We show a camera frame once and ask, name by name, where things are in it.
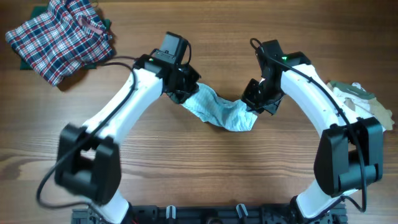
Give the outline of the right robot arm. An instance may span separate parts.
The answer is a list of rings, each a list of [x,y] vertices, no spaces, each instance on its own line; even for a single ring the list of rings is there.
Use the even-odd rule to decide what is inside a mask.
[[[290,203],[278,209],[290,223],[310,223],[350,201],[360,212],[367,209],[368,185],[382,178],[382,125],[362,118],[333,95],[319,79],[311,61],[301,52],[256,49],[262,79],[252,79],[242,100],[258,114],[276,114],[284,96],[290,96],[320,136],[314,181]]]

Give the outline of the light blue striped cloth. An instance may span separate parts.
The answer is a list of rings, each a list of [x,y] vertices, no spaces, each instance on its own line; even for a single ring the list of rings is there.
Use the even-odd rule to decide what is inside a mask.
[[[257,114],[250,112],[242,100],[226,100],[203,83],[199,83],[198,87],[199,91],[182,104],[185,109],[204,123],[211,123],[228,131],[252,130],[257,120]]]

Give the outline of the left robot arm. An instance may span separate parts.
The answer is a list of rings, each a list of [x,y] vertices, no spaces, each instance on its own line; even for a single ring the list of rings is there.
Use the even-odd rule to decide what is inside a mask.
[[[127,82],[111,101],[82,126],[68,124],[60,133],[55,183],[83,197],[72,223],[137,223],[121,195],[120,146],[143,112],[162,94],[182,104],[198,89],[199,73],[165,54],[144,54],[129,67]]]

